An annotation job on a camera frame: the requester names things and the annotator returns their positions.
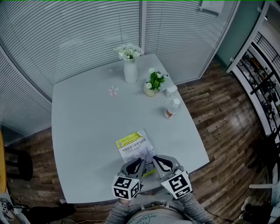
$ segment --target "stool leg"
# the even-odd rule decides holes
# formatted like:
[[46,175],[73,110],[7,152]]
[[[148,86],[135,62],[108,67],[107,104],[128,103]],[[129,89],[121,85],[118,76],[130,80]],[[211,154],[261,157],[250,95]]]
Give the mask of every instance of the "stool leg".
[[6,160],[6,165],[7,165],[7,166],[15,166],[15,167],[18,167],[18,164],[17,164],[17,163],[14,163],[14,162],[11,162],[11,161],[7,161],[7,160]]
[[7,173],[7,178],[22,179],[21,175],[16,173]]
[[11,149],[9,147],[5,147],[5,152],[11,153],[11,154],[14,154],[14,155],[18,155],[20,153],[18,150]]

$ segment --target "black stool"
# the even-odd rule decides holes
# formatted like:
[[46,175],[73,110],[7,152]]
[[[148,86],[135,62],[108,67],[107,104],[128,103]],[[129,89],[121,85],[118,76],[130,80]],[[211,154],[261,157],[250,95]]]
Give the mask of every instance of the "black stool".
[[7,178],[30,181],[33,176],[33,164],[29,153],[26,151],[18,151],[8,147],[5,147],[5,152],[17,155],[17,163],[6,161],[6,165],[17,167],[19,172],[19,174],[7,173]]

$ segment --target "yellow table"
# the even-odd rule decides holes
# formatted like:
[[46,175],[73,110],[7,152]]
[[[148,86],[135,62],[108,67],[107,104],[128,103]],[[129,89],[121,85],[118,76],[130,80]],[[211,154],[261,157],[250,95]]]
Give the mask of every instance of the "yellow table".
[[7,188],[5,151],[2,131],[0,131],[0,193],[5,193]]

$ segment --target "potted plant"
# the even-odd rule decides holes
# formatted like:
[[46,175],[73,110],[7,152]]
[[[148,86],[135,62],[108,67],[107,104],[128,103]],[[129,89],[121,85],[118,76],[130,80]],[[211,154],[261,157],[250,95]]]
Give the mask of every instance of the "potted plant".
[[126,82],[130,84],[136,83],[137,66],[135,59],[143,54],[142,49],[133,44],[123,44],[114,50],[119,53],[119,58],[124,60],[123,71]]
[[150,79],[144,84],[143,90],[147,96],[154,96],[161,90],[162,83],[168,75],[155,71],[154,68],[150,68],[149,72]]

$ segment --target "book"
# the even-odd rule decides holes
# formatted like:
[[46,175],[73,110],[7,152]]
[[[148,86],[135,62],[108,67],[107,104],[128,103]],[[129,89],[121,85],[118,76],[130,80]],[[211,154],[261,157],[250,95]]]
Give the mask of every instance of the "book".
[[117,140],[115,145],[125,163],[138,158],[145,160],[145,169],[142,178],[156,172],[153,165],[153,156],[156,153],[144,129],[140,129]]

